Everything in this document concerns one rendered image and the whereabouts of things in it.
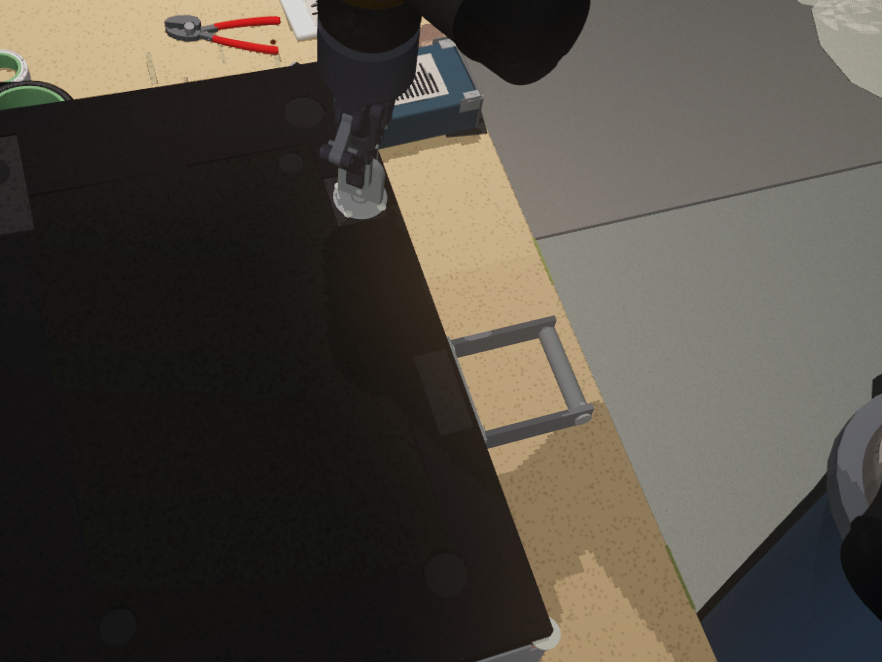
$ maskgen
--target cylindrical grip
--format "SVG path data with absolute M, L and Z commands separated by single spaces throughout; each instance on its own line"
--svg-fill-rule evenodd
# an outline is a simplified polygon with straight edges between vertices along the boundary
M 247 28 L 252 25 L 278 25 L 282 22 L 278 16 L 261 16 L 259 18 L 239 18 L 235 21 L 221 21 L 215 23 L 214 27 L 218 30 L 227 30 L 229 28 Z
M 560 337 L 553 326 L 546 326 L 539 332 L 539 342 L 542 343 L 542 349 L 545 350 L 545 356 L 548 357 L 548 363 L 551 364 L 551 371 L 554 378 L 557 379 L 557 385 L 560 386 L 560 392 L 564 396 L 564 402 L 570 409 L 585 404 L 585 396 L 582 395 L 582 389 L 579 388 L 579 382 L 576 381 L 576 374 L 567 358 Z
M 278 46 L 264 46 L 263 44 L 252 44 L 247 41 L 237 41 L 235 39 L 227 39 L 226 37 L 218 37 L 214 35 L 211 38 L 212 43 L 223 44 L 224 46 L 232 46 L 233 48 L 241 48 L 243 51 L 257 51 L 258 53 L 269 53 L 270 55 L 278 55 Z

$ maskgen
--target particle board surface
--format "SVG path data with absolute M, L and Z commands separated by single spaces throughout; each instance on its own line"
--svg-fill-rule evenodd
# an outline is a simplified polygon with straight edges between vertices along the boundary
M 203 23 L 278 15 L 279 26 L 223 36 L 264 44 L 275 39 L 280 56 L 174 41 L 162 22 L 181 13 Z M 34 80 L 56 84 L 75 99 L 316 57 L 315 41 L 298 42 L 281 5 L 266 0 L 34 0 L 5 18 L 2 48 L 22 54 Z M 108 24 L 122 29 L 108 31 Z M 561 625 L 560 645 L 543 660 L 713 660 L 585 360 L 591 348 L 583 355 L 490 136 L 402 145 L 383 150 L 383 160 L 446 334 L 556 315 L 582 391 L 595 405 L 585 426 L 490 451 L 549 615 Z M 485 427 L 561 408 L 538 342 L 467 357 L 463 370 Z

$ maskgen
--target gray floor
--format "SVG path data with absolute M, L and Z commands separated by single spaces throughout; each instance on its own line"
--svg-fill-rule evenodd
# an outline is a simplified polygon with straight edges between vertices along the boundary
M 543 81 L 470 68 L 700 608 L 882 373 L 882 165 L 860 167 L 882 99 L 858 86 L 882 35 L 823 32 L 797 0 L 592 4 Z

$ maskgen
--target pliers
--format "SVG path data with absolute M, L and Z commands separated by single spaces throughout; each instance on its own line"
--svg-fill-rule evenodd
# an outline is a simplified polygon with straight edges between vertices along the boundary
M 281 22 L 282 20 L 278 16 L 262 16 L 260 18 L 240 18 L 235 21 L 223 21 L 214 25 L 206 25 L 203 28 L 202 21 L 195 16 L 172 16 L 165 21 L 165 32 L 172 39 L 179 39 L 181 41 L 206 39 L 215 44 L 241 48 L 245 51 L 278 55 L 279 49 L 277 46 L 264 46 L 263 44 L 252 44 L 247 41 L 218 37 L 215 32 L 228 28 L 244 28 L 250 25 L 278 25 Z

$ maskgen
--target green tape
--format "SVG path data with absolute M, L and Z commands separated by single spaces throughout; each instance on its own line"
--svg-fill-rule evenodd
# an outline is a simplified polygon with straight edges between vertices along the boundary
M 539 242 L 535 239 L 533 240 L 533 245 L 536 247 L 536 252 L 539 253 L 539 259 L 542 260 L 542 266 L 545 267 L 545 273 L 548 274 L 548 280 L 551 281 L 551 284 L 554 285 L 554 278 L 551 277 L 551 272 L 548 270 L 548 265 L 545 264 L 545 258 L 542 257 L 542 251 L 539 250 Z
M 674 555 L 671 554 L 671 548 L 665 545 L 665 549 L 668 550 L 668 556 L 671 559 L 671 563 L 674 565 L 674 570 L 677 573 L 677 577 L 680 579 L 680 586 L 683 587 L 683 592 L 686 594 L 686 599 L 689 600 L 689 604 L 692 606 L 692 609 L 695 609 L 695 603 L 692 602 L 692 596 L 689 595 L 689 589 L 686 588 L 686 582 L 683 581 L 683 575 L 680 574 L 680 568 L 677 567 L 677 562 L 674 560 Z

